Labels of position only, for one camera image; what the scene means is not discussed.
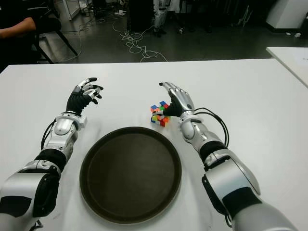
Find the robot right hand black silver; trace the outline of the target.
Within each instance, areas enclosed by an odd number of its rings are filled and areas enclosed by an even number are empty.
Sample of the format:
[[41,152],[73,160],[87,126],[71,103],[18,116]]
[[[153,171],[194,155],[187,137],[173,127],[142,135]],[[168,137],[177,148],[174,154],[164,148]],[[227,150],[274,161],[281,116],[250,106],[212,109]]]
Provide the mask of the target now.
[[169,107],[159,113],[164,116],[176,116],[181,117],[184,113],[193,114],[195,107],[188,92],[182,88],[175,86],[171,82],[160,82],[159,86],[164,87],[168,92],[171,103]]

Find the robot left hand black silver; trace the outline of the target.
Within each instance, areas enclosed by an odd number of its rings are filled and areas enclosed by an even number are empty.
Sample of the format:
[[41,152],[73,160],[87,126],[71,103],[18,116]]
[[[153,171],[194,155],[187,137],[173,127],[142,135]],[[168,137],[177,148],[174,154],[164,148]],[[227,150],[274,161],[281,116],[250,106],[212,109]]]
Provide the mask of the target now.
[[92,102],[98,104],[97,99],[101,99],[100,92],[102,86],[92,84],[97,81],[96,77],[90,77],[79,82],[71,92],[67,104],[66,112],[81,116],[82,111]]

